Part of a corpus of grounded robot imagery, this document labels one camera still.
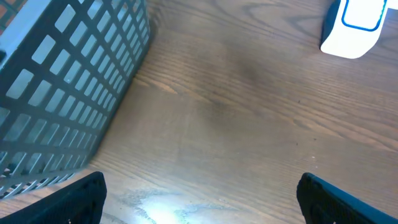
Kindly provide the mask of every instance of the brown wooden surface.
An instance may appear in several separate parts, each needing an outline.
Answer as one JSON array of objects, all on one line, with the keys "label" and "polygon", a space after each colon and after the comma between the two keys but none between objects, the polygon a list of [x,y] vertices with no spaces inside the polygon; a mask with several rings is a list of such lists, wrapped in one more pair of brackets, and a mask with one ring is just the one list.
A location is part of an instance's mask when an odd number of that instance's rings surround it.
[{"label": "brown wooden surface", "polygon": [[102,223],[303,223],[313,172],[398,217],[398,15],[357,60],[318,49],[324,0],[151,0],[158,31],[87,170]]}]

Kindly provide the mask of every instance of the blue outline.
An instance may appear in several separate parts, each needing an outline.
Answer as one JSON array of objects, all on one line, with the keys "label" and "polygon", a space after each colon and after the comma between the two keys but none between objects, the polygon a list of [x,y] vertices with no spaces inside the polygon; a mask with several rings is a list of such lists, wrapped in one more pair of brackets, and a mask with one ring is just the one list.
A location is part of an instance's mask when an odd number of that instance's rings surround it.
[{"label": "blue outline", "polygon": [[347,11],[347,7],[348,7],[348,3],[349,3],[349,0],[347,0],[347,2],[346,2],[346,6],[345,6],[344,12],[343,12],[343,17],[341,18],[341,21],[343,22],[343,24],[344,24],[345,26],[351,27],[351,28],[355,28],[355,29],[370,31],[370,32],[375,31],[375,30],[377,30],[377,28],[379,28],[380,23],[381,23],[381,17],[382,17],[383,14],[384,14],[384,10],[386,10],[387,0],[384,0],[383,10],[381,11],[380,19],[379,19],[379,21],[377,22],[376,27],[373,28],[373,29],[368,29],[368,28],[363,28],[363,27],[359,27],[359,26],[350,25],[350,24],[347,24],[347,23],[344,21],[344,18],[345,18],[345,15],[346,15],[346,11]]}]

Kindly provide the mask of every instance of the wooden tabletop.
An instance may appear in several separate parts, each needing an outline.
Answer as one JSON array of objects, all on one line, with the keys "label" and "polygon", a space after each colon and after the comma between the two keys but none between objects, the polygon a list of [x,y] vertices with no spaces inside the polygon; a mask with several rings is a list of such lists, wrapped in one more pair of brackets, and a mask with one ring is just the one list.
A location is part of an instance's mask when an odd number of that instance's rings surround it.
[{"label": "wooden tabletop", "polygon": [[156,37],[103,143],[102,223],[304,223],[312,172],[398,217],[398,14],[349,60],[319,50],[329,0],[150,0]]}]

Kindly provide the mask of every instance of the plastic basket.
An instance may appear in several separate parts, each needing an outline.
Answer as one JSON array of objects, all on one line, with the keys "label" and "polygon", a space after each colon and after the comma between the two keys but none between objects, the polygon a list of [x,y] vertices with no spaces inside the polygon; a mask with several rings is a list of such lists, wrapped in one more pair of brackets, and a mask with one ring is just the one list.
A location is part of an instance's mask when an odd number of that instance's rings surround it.
[{"label": "plastic basket", "polygon": [[0,199],[89,163],[149,34],[145,0],[25,3],[0,36]]}]

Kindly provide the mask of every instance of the white device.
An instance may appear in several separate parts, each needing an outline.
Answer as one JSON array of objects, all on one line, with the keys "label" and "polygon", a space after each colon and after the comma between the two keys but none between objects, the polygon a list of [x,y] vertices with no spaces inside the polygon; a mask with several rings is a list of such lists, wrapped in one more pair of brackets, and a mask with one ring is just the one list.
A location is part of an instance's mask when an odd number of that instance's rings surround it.
[{"label": "white device", "polygon": [[377,42],[395,0],[337,0],[329,8],[322,32],[321,51],[344,58],[359,58]]}]

